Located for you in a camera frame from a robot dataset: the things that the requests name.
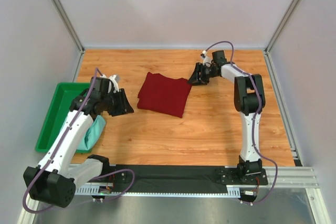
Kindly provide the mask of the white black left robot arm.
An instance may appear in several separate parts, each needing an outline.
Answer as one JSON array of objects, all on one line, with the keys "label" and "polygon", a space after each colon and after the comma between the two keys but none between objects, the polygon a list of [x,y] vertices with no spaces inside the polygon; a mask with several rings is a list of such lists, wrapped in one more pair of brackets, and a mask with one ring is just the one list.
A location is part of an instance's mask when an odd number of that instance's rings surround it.
[{"label": "white black left robot arm", "polygon": [[109,159],[100,155],[88,156],[75,168],[70,168],[70,163],[81,140],[102,112],[110,116],[133,113],[125,90],[119,87],[119,80],[117,74],[93,76],[89,88],[71,101],[64,124],[50,150],[36,167],[28,166],[24,171],[27,189],[23,207],[27,212],[33,212],[27,206],[28,197],[50,207],[66,208],[76,189],[91,180],[104,183],[117,174]]}]

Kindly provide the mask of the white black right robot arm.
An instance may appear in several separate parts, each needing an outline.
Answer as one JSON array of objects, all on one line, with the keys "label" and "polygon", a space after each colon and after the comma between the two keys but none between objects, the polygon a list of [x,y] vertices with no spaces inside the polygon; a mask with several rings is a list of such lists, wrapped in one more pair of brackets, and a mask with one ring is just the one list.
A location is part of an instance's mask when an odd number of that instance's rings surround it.
[{"label": "white black right robot arm", "polygon": [[241,183],[248,184],[263,168],[259,154],[259,122],[266,104],[262,76],[245,72],[227,61],[222,50],[213,52],[212,58],[204,50],[201,58],[203,62],[196,63],[189,84],[207,85],[214,77],[222,77],[234,84],[234,107],[241,118],[243,139],[236,177]]}]

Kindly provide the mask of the dark red t-shirt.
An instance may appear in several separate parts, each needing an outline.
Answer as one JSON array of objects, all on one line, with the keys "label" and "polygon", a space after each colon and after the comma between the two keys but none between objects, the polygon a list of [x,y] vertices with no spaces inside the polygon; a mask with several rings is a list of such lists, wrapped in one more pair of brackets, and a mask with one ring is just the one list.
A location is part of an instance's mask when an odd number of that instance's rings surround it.
[{"label": "dark red t-shirt", "polygon": [[172,79],[148,72],[138,93],[137,107],[182,118],[191,88],[184,78]]}]

